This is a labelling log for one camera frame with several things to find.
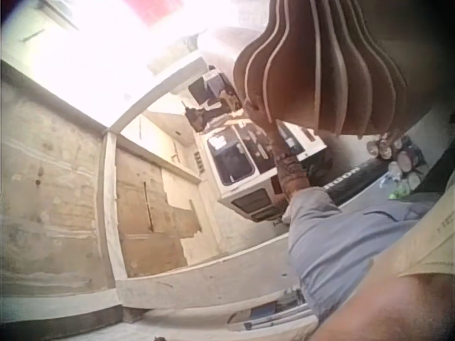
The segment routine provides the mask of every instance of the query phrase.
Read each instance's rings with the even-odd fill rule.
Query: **person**
[[[438,318],[436,324],[444,321],[450,325],[453,318],[448,324],[445,321],[454,309],[450,299],[453,276],[403,277],[355,294],[348,301],[369,272],[372,260],[409,232],[442,193],[425,188],[408,201],[387,201],[358,212],[342,212],[323,188],[311,187],[306,171],[279,135],[276,122],[268,120],[262,100],[246,100],[243,107],[269,138],[279,183],[289,201],[284,219],[290,219],[290,264],[306,302],[322,325],[312,340],[432,340],[416,336],[423,332],[423,327],[415,328],[416,321],[433,315]],[[453,172],[454,150],[449,152],[447,177]],[[416,311],[420,312],[417,317],[413,315]],[[428,321],[425,331],[434,336],[432,328],[437,327]]]

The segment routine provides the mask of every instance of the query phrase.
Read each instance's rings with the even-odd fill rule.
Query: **gray sleeve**
[[[322,224],[326,218],[340,212],[323,188],[310,187],[294,194],[283,216],[283,220],[291,224],[289,248],[292,248],[304,230]]]

